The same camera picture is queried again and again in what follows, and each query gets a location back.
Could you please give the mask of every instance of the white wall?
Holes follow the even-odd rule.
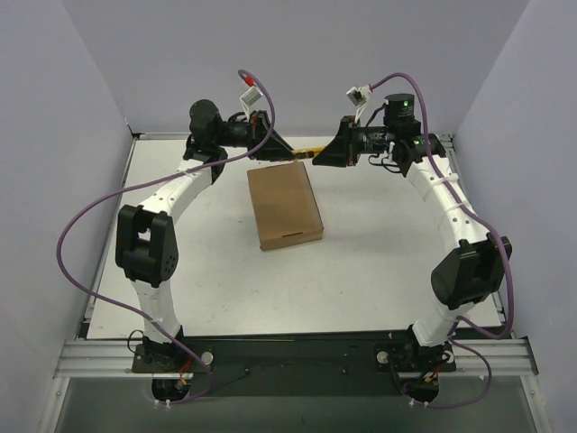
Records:
[[[60,230],[120,183],[131,136],[60,0],[0,6],[0,425],[35,431],[85,297],[60,275]],[[111,206],[81,222],[65,260],[90,283]]]
[[[201,97],[239,111],[246,68],[282,134],[335,134],[352,85],[402,70],[455,132],[527,0],[64,0],[135,132],[186,132]],[[408,90],[404,83],[380,91]]]
[[[476,209],[510,237],[518,336],[556,431],[577,411],[577,3],[532,0],[457,134]]]

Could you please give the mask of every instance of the white table surface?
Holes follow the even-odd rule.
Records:
[[[294,137],[295,148],[330,137]],[[172,173],[183,140],[139,141],[126,185]],[[229,154],[240,151],[230,149]],[[441,235],[413,187],[370,166],[313,167],[308,174],[325,226],[312,244],[264,253],[259,248],[246,171],[269,165],[230,163],[176,226],[179,265],[172,277],[177,317],[188,336],[405,329],[434,298],[430,273],[444,258]],[[136,205],[154,187],[124,195]],[[114,239],[100,293],[138,306],[114,263]],[[481,326],[499,326],[492,297],[471,312]],[[122,338],[142,329],[130,311],[97,300],[88,338]]]

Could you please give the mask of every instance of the screw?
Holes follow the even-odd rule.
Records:
[[[211,354],[210,352],[204,352],[201,356],[200,359],[202,360],[203,363],[205,363],[206,365],[210,365],[213,363],[213,360],[215,359],[215,357],[213,356],[213,354]]]
[[[389,354],[384,350],[377,353],[377,362],[379,364],[386,364],[389,362]]]

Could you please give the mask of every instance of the cardboard box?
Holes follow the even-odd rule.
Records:
[[[249,170],[247,175],[262,251],[323,238],[305,164],[295,161]]]

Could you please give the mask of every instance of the yellow object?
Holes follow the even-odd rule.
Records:
[[[323,151],[325,147],[307,147],[305,149],[295,149],[292,151],[292,154],[295,155],[295,158],[298,160],[307,160],[309,158],[315,158],[320,152]]]

